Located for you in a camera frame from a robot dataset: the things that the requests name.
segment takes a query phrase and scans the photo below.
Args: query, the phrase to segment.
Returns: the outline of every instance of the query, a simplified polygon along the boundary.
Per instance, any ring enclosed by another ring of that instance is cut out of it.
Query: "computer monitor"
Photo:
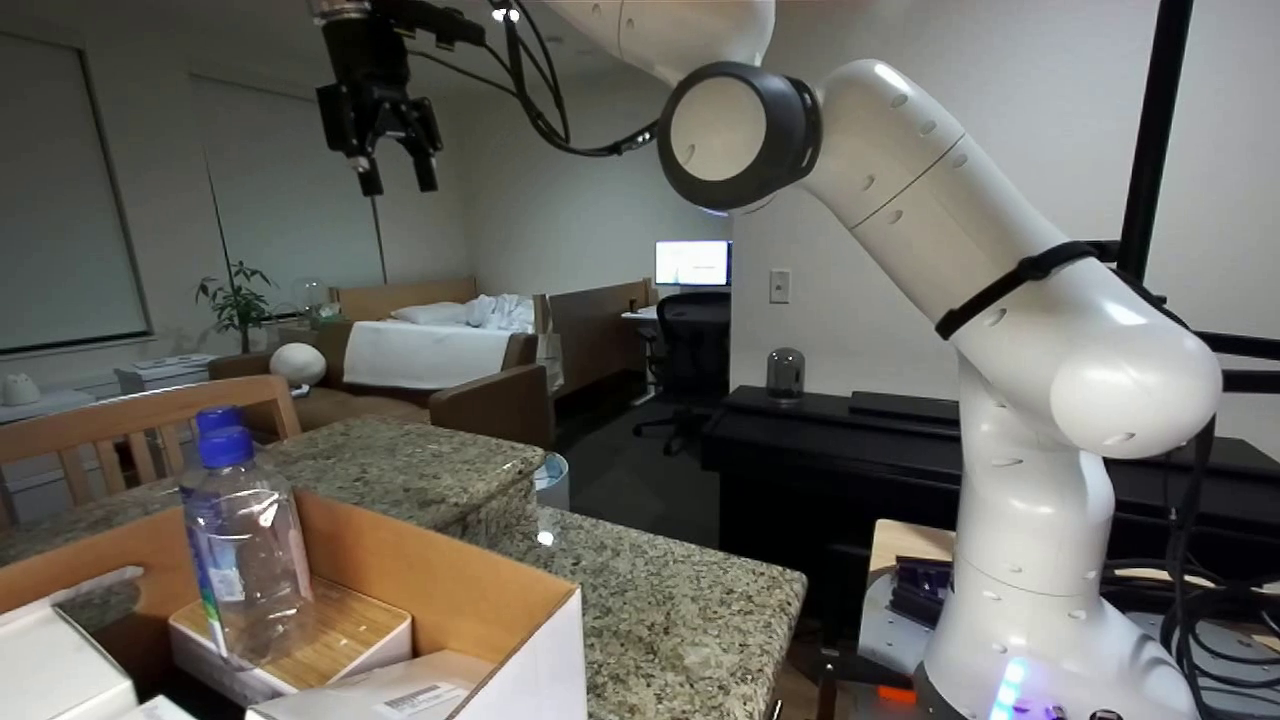
[[[654,240],[650,282],[654,288],[726,288],[732,242],[726,240]]]

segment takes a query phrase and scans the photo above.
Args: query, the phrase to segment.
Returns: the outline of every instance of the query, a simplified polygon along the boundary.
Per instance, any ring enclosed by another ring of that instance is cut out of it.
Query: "countertop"
[[[578,585],[591,716],[763,716],[799,614],[805,577],[532,509],[539,455],[526,445],[410,418],[346,418],[263,453],[295,488],[440,526]],[[171,503],[171,481],[87,503],[4,538],[0,562]],[[539,517],[554,525],[552,545],[535,538]]]

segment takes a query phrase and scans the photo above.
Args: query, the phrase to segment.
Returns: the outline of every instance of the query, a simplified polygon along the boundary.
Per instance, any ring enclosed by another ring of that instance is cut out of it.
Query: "bottle cap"
[[[245,426],[238,408],[205,408],[205,410],[195,410],[195,434],[216,431],[216,426]]]
[[[198,434],[198,463],[205,469],[233,469],[253,459],[253,434],[238,424],[213,426]]]

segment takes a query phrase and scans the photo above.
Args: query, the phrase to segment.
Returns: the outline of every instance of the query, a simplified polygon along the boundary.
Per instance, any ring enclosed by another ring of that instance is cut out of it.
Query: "black desk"
[[[870,525],[954,526],[961,424],[951,400],[797,394],[737,386],[704,426],[720,470],[720,549],[807,571],[807,610],[848,637]],[[1187,455],[1109,463],[1116,481],[1111,555],[1162,555],[1169,501]],[[1223,577],[1280,571],[1280,463],[1243,439],[1215,439],[1196,561]]]

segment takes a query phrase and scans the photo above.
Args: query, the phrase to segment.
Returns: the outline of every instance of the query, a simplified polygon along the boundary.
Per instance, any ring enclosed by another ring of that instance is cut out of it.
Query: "robotic arm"
[[[437,186],[440,128],[426,101],[408,101],[404,32],[440,44],[483,44],[483,26],[456,7],[421,0],[317,0],[337,83],[317,87],[324,142],[344,150],[365,195],[381,195],[374,141],[394,134],[410,156],[414,182]]]
[[[819,92],[759,63],[771,0],[542,0],[671,83],[658,163],[704,209],[805,182],[961,352],[954,597],[919,666],[936,716],[1182,720],[1169,650],[1098,598],[1111,481],[1220,400],[1215,356],[1065,240],[909,76]]]

